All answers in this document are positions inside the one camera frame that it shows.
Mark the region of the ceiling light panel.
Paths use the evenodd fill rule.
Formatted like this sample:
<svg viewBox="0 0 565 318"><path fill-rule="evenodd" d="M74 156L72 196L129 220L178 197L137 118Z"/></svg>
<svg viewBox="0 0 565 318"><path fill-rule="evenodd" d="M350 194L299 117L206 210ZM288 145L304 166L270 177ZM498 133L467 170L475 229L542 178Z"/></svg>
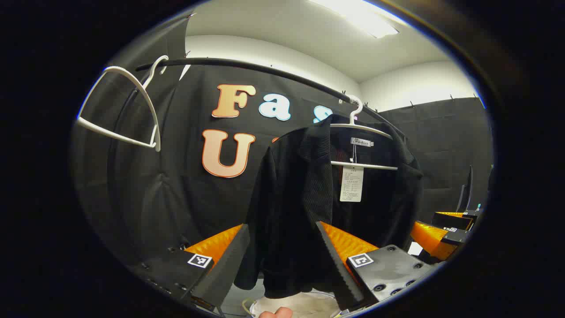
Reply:
<svg viewBox="0 0 565 318"><path fill-rule="evenodd" d="M392 13L365 0L308 0L338 14L374 38L399 34L396 25L406 22Z"/></svg>

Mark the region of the black knit garment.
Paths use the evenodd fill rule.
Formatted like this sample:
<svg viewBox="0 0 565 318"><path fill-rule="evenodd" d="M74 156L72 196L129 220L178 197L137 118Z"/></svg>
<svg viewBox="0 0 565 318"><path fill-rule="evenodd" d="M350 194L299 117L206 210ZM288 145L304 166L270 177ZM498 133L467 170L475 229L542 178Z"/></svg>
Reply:
<svg viewBox="0 0 565 318"><path fill-rule="evenodd" d="M250 199L250 243L234 284L251 290L263 275L265 296L289 297L316 289L331 292L327 257L316 222L353 234L376 247L407 249L422 193L417 159L391 127L367 123L392 140L359 129L331 128L329 115L295 129L267 148ZM376 170L331 161L397 167Z"/></svg>

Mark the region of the white laundry hamper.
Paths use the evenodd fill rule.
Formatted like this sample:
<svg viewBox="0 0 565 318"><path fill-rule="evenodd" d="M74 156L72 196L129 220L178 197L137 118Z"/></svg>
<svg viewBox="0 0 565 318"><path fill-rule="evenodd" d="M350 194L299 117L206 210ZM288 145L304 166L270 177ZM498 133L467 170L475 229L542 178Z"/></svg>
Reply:
<svg viewBox="0 0 565 318"><path fill-rule="evenodd" d="M292 318L339 318L343 316L335 296L331 293L313 290L301 292L280 299L261 297L255 300L244 299L241 303L249 318L259 318L260 314L269 311L275 313L285 307L293 312Z"/></svg>

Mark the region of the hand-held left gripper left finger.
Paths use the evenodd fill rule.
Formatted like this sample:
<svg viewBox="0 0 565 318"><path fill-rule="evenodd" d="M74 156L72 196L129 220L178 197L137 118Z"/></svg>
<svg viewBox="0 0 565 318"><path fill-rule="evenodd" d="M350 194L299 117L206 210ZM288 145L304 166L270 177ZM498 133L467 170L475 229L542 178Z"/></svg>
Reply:
<svg viewBox="0 0 565 318"><path fill-rule="evenodd" d="M154 290L191 309L223 316L221 306L250 242L247 224L188 248L167 248L131 267Z"/></svg>

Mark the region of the black backdrop cloth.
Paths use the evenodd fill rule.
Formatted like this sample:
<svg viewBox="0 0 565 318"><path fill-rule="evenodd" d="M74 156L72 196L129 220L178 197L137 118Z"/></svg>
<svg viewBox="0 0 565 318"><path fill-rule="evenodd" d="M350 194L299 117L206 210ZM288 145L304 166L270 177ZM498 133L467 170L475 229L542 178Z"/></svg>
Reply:
<svg viewBox="0 0 565 318"><path fill-rule="evenodd" d="M424 177L416 218L451 212L466 169L470 204L486 202L492 163L488 112L438 45L401 22L382 38L326 10L195 9L136 36L111 58L125 67L221 58L272 67L361 97L363 124L400 129ZM118 245L121 228L147 250L196 243L243 222L271 140L352 108L308 85L230 66L171 66L149 85L162 150L77 131L77 191L93 225Z"/></svg>

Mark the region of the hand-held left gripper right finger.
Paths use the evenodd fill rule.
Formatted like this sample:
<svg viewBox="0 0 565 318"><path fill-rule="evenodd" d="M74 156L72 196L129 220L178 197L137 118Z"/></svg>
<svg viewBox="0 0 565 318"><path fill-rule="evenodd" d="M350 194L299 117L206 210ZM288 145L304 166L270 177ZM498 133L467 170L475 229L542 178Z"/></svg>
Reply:
<svg viewBox="0 0 565 318"><path fill-rule="evenodd" d="M389 244L375 247L325 222L316 222L322 254L341 310L372 307L432 275L435 266Z"/></svg>

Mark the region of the white clothes hanger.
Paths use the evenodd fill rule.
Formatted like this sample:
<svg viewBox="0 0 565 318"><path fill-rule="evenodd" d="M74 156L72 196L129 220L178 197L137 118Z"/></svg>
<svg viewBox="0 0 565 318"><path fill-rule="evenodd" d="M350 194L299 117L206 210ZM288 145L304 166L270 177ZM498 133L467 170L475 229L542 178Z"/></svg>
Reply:
<svg viewBox="0 0 565 318"><path fill-rule="evenodd" d="M367 131L370 133L375 133L379 136L382 137L386 137L390 140L393 139L393 137L383 131L380 131L379 129L374 129L371 127L367 127L365 125L357 125L355 124L355 117L357 114L359 114L362 110L363 110L363 103L361 101L360 98L358 98L357 96L353 96L353 95L346 95L349 98L349 103L353 104L353 105L357 105L357 108L353 111L351 111L350 115L349 115L349 123L332 123L330 124L331 128L339 128L339 129L359 129L361 131ZM340 162L340 161L331 161L331 165L334 166L342 166L342 167L355 167L355 168L367 168L367 169L376 169L376 170L390 170L390 171L396 171L398 170L397 167L390 167L390 166L380 166L380 165L371 165L371 164L362 164L362 163L357 163L356 161L356 154L354 153L354 158L349 162Z"/></svg>
<svg viewBox="0 0 565 318"><path fill-rule="evenodd" d="M168 60L169 60L169 57L166 56L166 55L163 55L163 56L160 56L159 58L157 58L154 61L154 63L150 65L148 77L145 79L144 82L141 82L131 72L129 72L128 70L126 70L123 67L108 66L108 67L104 68L101 75L97 78L96 82L93 84L93 86L91 87L87 96L83 100L81 108L79 109L79 112L78 112L77 117L76 117L76 123L79 126L85 128L85 129L88 129L91 132L109 137L111 139L123 141L123 142L129 143L129 144L133 144L133 145L137 145L137 146L141 146L141 147L145 147L145 148L152 148L156 152L160 152L161 151L161 131L159 129L157 112L155 110L153 101L151 100L151 98L150 98L150 96L147 92L147 87L149 86L149 84L153 80L153 77L155 75L155 71L156 71L157 67L159 66L159 64L161 62L168 61ZM119 75L127 78L135 86L135 88L137 89L139 94L144 98L145 102L147 103L147 106L149 108L149 111L151 113L153 123L154 123L153 130L151 131L151 137L150 137L149 143L144 143L144 142L141 142L139 140L131 139L129 137L125 137L123 135L109 131L108 129L105 129L101 126L95 125L95 124L91 123L91 121L87 121L86 119L84 119L82 117L83 109L85 108L87 101L90 99L91 94L93 93L93 91L95 90L97 85L100 83L100 81L107 74L119 74Z"/></svg>

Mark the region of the black monitor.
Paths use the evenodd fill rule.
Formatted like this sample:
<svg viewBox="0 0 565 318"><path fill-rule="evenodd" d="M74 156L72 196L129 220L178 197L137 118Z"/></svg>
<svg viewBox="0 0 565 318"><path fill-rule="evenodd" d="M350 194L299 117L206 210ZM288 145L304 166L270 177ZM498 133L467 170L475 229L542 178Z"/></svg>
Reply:
<svg viewBox="0 0 565 318"><path fill-rule="evenodd" d="M468 209L472 197L473 183L474 183L474 169L473 166L470 165L466 183L462 185L460 190L460 196L456 207L456 213L463 213Z"/></svg>

